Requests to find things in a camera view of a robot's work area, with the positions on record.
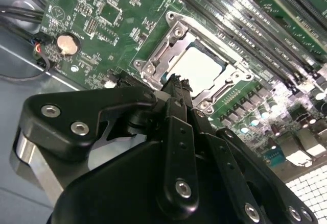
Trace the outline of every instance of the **electrolytic capacitor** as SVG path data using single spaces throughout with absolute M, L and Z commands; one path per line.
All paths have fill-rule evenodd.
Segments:
M 309 124 L 308 124 L 308 122 L 307 122 L 306 119 L 301 120 L 301 121 L 300 121 L 300 125 L 301 125 L 302 128 L 307 128 L 307 127 L 309 127 Z
M 315 122 L 317 122 L 317 120 L 312 115 L 309 115 L 309 117 L 307 118 L 307 122 L 313 125 Z
M 275 101 L 270 101 L 268 104 L 272 112 L 277 112 L 279 110 L 278 104 Z
M 260 123 L 260 121 L 255 116 L 252 115 L 249 117 L 249 123 L 251 126 L 257 126 Z
M 280 136 L 280 135 L 281 135 L 281 133 L 280 133 L 280 131 L 279 131 L 279 129 L 277 128 L 276 125 L 271 125 L 271 126 L 270 126 L 270 129 L 271 129 L 271 131 L 273 132 L 273 134 L 274 134 L 275 136 Z
M 269 112 L 265 108 L 259 108 L 259 112 L 260 112 L 261 118 L 263 118 L 263 119 L 269 118 Z
M 274 150 L 277 148 L 277 143 L 274 141 L 274 139 L 268 138 L 268 146 Z
M 250 129 L 248 128 L 248 126 L 244 123 L 239 125 L 240 131 L 244 134 L 248 133 L 250 131 Z
M 313 89 L 311 94 L 317 101 L 323 100 L 326 96 L 325 93 L 318 88 Z

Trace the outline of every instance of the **black ram slot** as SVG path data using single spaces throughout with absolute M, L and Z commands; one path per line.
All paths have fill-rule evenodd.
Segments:
M 205 1 L 216 12 L 220 12 L 219 8 L 224 7 L 224 6 L 219 6 L 215 0 L 205 0 Z M 253 36 L 253 34 L 250 31 L 246 30 L 247 26 L 242 27 L 243 23 L 240 22 L 237 18 L 235 18 L 235 21 L 237 21 L 236 27 L 244 36 L 246 36 L 247 39 L 249 39 L 256 46 L 260 47 L 262 50 L 265 50 L 266 56 L 269 57 L 270 60 L 273 60 L 273 62 L 278 66 L 275 68 L 282 68 L 286 70 L 290 75 L 293 76 L 297 84 L 300 84 L 301 80 L 305 80 L 304 76 L 300 72 L 298 72 L 298 70 L 295 67 L 293 67 L 288 63 L 284 63 L 272 48 L 270 48 L 266 44 L 258 42 L 256 40 L 256 37 Z
M 247 9 L 244 8 L 244 10 L 247 13 L 247 17 L 251 18 L 250 20 L 252 20 L 253 23 L 256 24 L 256 27 L 262 31 L 262 32 L 266 32 L 265 31 L 265 27 L 256 19 L 254 19 L 251 16 L 251 12 Z M 276 21 L 279 21 L 278 23 L 280 25 L 284 25 L 284 27 L 288 26 L 289 24 L 285 21 L 283 21 L 283 18 L 280 17 L 278 19 L 275 19 Z M 306 61 L 302 60 L 302 57 L 297 55 L 296 53 L 294 53 L 292 50 L 289 50 L 289 47 L 287 45 L 285 45 L 285 43 L 281 40 L 279 40 L 274 34 L 271 33 L 267 33 L 267 37 L 271 38 L 271 40 L 275 41 L 277 44 L 279 44 L 281 46 L 281 48 L 283 49 L 283 52 L 288 53 L 290 56 L 292 56 L 293 60 L 295 63 L 297 63 L 298 65 L 302 66 L 303 69 L 306 70 L 306 72 L 311 73 L 314 69 L 313 67 L 311 67 Z
M 278 80 L 284 83 L 288 88 L 292 89 L 294 87 L 293 82 L 284 73 L 280 72 L 275 67 L 272 67 L 271 63 L 267 63 L 265 60 L 263 60 L 262 56 L 260 54 L 256 54 L 253 49 L 245 46 L 242 43 L 243 40 L 239 36 L 235 35 L 231 30 L 223 29 L 221 27 L 222 23 L 218 19 L 216 19 L 212 14 L 204 10 L 203 6 L 199 5 L 196 0 L 182 0 L 182 1 L 185 2 L 185 4 L 188 7 L 191 7 L 199 14 L 201 14 L 202 17 L 204 17 L 213 25 L 215 25 L 220 32 L 222 32 L 225 36 L 227 36 L 232 41 L 234 41 L 239 46 L 239 48 L 244 50 L 245 53 L 248 53 L 249 56 L 252 56 L 254 59 L 256 59 L 256 61 L 260 65 L 262 65 L 265 69 L 271 72 Z
M 248 19 L 249 21 L 252 21 L 252 24 L 262 33 L 267 33 L 265 31 L 265 28 L 255 19 Z M 244 24 L 242 22 L 240 22 L 238 19 L 237 21 L 239 22 L 238 24 L 243 26 Z M 288 63 L 287 60 L 283 60 L 283 58 L 281 58 L 280 56 L 276 55 L 276 51 L 273 50 L 272 48 L 270 48 L 270 46 L 266 45 L 266 44 L 260 44 L 260 40 L 258 40 L 255 36 L 253 36 L 253 34 L 251 32 L 248 32 L 246 30 L 242 30 L 245 34 L 247 34 L 248 36 L 250 36 L 251 39 L 256 41 L 256 45 L 261 46 L 262 49 L 265 49 L 271 56 L 274 57 L 275 61 L 278 63 L 279 66 L 282 66 L 284 69 L 286 69 L 288 72 L 290 73 L 294 73 L 296 74 L 296 76 L 298 78 L 300 78 L 301 80 L 305 80 L 305 78 L 303 77 L 303 75 L 298 72 L 297 68 L 295 68 L 293 65 L 291 65 L 290 63 Z M 288 57 L 291 59 L 291 61 L 297 63 L 298 65 L 302 66 L 308 73 L 310 73 L 312 71 L 312 68 L 308 67 L 308 63 L 304 62 L 301 60 L 301 57 L 296 56 L 295 53 L 293 53 L 292 51 L 289 51 L 288 47 L 282 42 L 280 41 L 278 38 L 276 38 L 273 34 L 267 33 L 266 38 L 268 38 L 270 41 L 272 42 L 276 42 L 276 44 L 279 45 L 279 49 L 284 52 L 285 54 L 288 55 Z
M 291 4 L 309 23 L 322 28 L 327 35 L 327 19 L 308 0 L 286 0 Z

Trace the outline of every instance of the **screw hole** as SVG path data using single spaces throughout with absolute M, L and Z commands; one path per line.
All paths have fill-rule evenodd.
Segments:
M 84 131 L 84 126 L 81 126 L 81 125 L 78 125 L 78 126 L 76 126 L 76 130 L 78 130 L 78 131 Z
M 185 143 L 183 143 L 183 142 L 181 142 L 181 143 L 179 144 L 179 146 L 180 146 L 180 148 L 183 149 L 183 150 L 188 149 L 188 147 L 187 147 L 187 146 L 185 145 Z
M 47 109 L 46 109 L 46 112 L 47 112 L 47 113 L 51 113 L 51 114 L 55 114 L 55 113 L 56 113 L 56 110 L 53 109 L 53 108 L 47 108 Z
M 234 170 L 235 167 L 231 164 L 231 163 L 227 163 L 227 166 L 231 169 L 231 170 Z
M 223 146 L 220 146 L 219 148 L 220 148 L 220 150 L 221 150 L 222 152 L 224 152 L 224 153 L 227 152 L 226 148 L 224 148 Z

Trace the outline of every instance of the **metal cylinder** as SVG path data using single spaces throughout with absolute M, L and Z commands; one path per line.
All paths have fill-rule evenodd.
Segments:
M 260 123 L 260 121 L 255 116 L 249 117 L 249 124 L 252 126 L 257 126 Z
M 266 108 L 259 108 L 260 116 L 263 119 L 269 118 L 269 112 Z
M 239 128 L 240 128 L 240 131 L 244 134 L 248 133 L 249 132 L 249 128 L 246 124 L 242 123 L 239 125 Z
M 276 125 L 271 125 L 270 129 L 271 129 L 271 131 L 273 132 L 273 134 L 275 136 L 280 136 L 281 135 L 281 133 L 279 131 L 279 128 Z

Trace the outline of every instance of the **ram slot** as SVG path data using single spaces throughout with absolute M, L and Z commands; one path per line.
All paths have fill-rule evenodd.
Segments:
M 250 56 L 252 60 L 257 61 L 259 65 L 271 72 L 279 81 L 285 84 L 285 86 L 287 86 L 289 89 L 294 88 L 293 82 L 283 72 L 276 69 L 271 63 L 265 61 L 262 56 L 255 53 L 252 48 L 244 45 L 243 40 L 239 36 L 235 35 L 232 30 L 222 27 L 222 22 L 206 11 L 196 0 L 181 1 L 183 1 L 187 7 L 190 7 L 198 12 L 208 22 L 211 22 L 214 26 L 216 26 L 216 28 L 226 36 L 227 40 L 229 39 L 230 42 L 234 42 L 239 49 L 241 49 L 246 55 Z
M 218 2 L 217 0 L 206 0 L 209 4 L 211 4 L 213 7 L 215 7 L 217 10 L 221 10 L 224 9 L 225 12 L 229 12 L 229 9 L 223 4 Z M 260 49 L 264 50 L 267 55 L 269 56 L 270 59 L 274 60 L 274 62 L 282 67 L 284 70 L 286 70 L 289 73 L 292 73 L 295 75 L 295 80 L 298 82 L 298 84 L 300 83 L 300 81 L 305 80 L 306 78 L 298 71 L 297 68 L 295 68 L 292 64 L 289 63 L 289 60 L 296 62 L 296 60 L 294 60 L 292 57 L 287 56 L 288 51 L 286 51 L 286 49 L 284 49 L 282 46 L 278 45 L 272 38 L 269 37 L 269 34 L 266 34 L 264 37 L 261 36 L 261 39 L 258 39 L 257 35 L 253 32 L 253 30 L 245 23 L 241 22 L 237 17 L 235 17 L 234 19 L 235 22 L 235 26 L 242 32 L 242 34 L 244 34 L 244 36 L 246 36 L 248 39 L 251 39 L 251 41 L 258 47 L 260 47 Z M 265 33 L 265 31 L 261 28 L 259 28 L 259 26 L 257 26 L 255 24 L 255 22 L 253 21 L 248 21 L 248 24 L 251 24 L 252 27 L 255 27 L 255 29 L 258 31 L 260 31 L 262 34 Z M 276 49 L 279 49 L 284 56 L 279 56 L 276 52 Z
M 327 19 L 308 0 L 286 0 L 316 30 L 327 37 Z
M 206 7 L 208 6 L 211 8 L 211 11 L 220 13 L 221 15 L 224 15 L 223 12 L 220 11 L 221 8 L 224 8 L 224 6 L 219 5 L 215 0 L 202 0 L 206 3 Z M 260 43 L 256 40 L 256 37 L 251 33 L 248 26 L 245 26 L 240 22 L 237 18 L 235 18 L 235 21 L 237 24 L 234 24 L 234 28 L 242 33 L 244 37 L 246 37 L 248 40 L 250 40 L 255 46 L 258 48 L 258 52 L 264 54 L 265 58 L 268 60 L 268 62 L 272 63 L 275 68 L 281 68 L 284 70 L 285 73 L 292 76 L 293 79 L 296 81 L 297 84 L 300 84 L 302 80 L 304 80 L 304 76 L 298 72 L 298 70 L 288 63 L 285 64 L 279 56 L 276 55 L 275 51 L 270 48 L 268 45 Z
M 232 4 L 232 2 L 234 0 L 226 0 L 226 1 L 228 1 L 230 4 Z M 312 73 L 314 71 L 314 68 L 312 66 L 310 66 L 308 64 L 308 62 L 306 62 L 306 60 L 301 55 L 299 55 L 296 51 L 294 51 L 292 48 L 287 46 L 283 41 L 281 41 L 279 38 L 277 38 L 275 36 L 276 33 L 272 33 L 271 31 L 267 30 L 267 28 L 264 27 L 255 16 L 253 16 L 252 12 L 250 12 L 249 9 L 244 7 L 243 11 L 244 11 L 244 16 L 247 17 L 248 20 L 251 21 L 252 24 L 260 32 L 266 33 L 267 34 L 266 37 L 269 38 L 270 41 L 274 41 L 277 45 L 279 45 L 279 48 L 281 49 L 281 51 L 284 53 L 287 53 L 293 63 L 296 63 L 298 66 L 302 67 L 307 73 Z

